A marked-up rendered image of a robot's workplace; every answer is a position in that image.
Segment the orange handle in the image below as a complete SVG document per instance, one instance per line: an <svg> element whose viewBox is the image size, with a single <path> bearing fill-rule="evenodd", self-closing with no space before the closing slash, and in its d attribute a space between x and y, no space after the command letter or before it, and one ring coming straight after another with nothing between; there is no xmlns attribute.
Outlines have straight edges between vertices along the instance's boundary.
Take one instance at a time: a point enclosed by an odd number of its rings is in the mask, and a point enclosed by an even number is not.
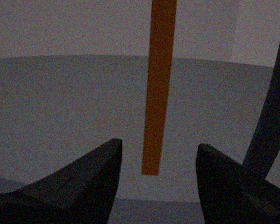
<svg viewBox="0 0 280 224"><path fill-rule="evenodd" d="M177 0L152 0L142 174L159 173L167 111Z"/></svg>

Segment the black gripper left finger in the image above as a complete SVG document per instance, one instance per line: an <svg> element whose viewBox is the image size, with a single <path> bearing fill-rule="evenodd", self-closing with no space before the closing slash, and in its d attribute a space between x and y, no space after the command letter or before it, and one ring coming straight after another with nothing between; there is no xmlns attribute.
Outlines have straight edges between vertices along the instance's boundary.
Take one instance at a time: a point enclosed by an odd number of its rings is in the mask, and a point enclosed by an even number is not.
<svg viewBox="0 0 280 224"><path fill-rule="evenodd" d="M122 139L112 138L50 176L0 193L0 224L107 224L121 159Z"/></svg>

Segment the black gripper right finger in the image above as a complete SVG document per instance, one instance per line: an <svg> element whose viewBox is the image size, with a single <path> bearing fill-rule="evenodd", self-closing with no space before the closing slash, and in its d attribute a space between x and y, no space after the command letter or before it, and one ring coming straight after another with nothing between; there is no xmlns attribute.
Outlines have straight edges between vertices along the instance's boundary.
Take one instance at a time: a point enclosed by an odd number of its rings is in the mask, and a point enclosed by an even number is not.
<svg viewBox="0 0 280 224"><path fill-rule="evenodd" d="M280 188L219 149L200 143L195 172L206 224L280 224Z"/></svg>

